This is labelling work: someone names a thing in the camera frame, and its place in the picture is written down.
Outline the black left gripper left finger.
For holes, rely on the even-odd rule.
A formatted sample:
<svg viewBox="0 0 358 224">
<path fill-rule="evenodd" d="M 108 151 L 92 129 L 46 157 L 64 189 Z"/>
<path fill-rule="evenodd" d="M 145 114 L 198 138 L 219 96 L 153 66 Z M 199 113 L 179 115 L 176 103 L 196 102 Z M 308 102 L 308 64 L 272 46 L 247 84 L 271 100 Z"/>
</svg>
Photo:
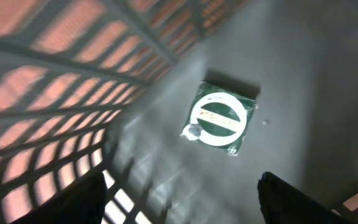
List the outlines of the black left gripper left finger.
<svg viewBox="0 0 358 224">
<path fill-rule="evenodd" d="M 102 173 L 93 174 L 13 224 L 101 224 L 107 197 Z"/>
</svg>

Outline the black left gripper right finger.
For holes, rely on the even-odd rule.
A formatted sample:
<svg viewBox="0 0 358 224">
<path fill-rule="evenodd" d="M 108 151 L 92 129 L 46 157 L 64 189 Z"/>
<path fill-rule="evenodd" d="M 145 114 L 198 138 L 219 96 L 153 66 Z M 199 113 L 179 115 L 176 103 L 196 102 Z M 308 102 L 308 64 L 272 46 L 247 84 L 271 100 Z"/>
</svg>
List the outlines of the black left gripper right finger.
<svg viewBox="0 0 358 224">
<path fill-rule="evenodd" d="M 257 190 L 266 224 L 351 224 L 271 172 L 262 174 Z"/>
</svg>

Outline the black round-label box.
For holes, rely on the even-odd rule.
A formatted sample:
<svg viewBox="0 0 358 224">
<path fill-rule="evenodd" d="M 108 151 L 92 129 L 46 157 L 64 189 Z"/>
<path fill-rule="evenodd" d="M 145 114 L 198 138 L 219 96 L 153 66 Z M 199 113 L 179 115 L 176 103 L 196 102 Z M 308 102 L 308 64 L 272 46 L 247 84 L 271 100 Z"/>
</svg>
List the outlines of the black round-label box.
<svg viewBox="0 0 358 224">
<path fill-rule="evenodd" d="M 257 102 L 252 98 L 201 82 L 181 137 L 236 156 L 257 108 Z"/>
</svg>

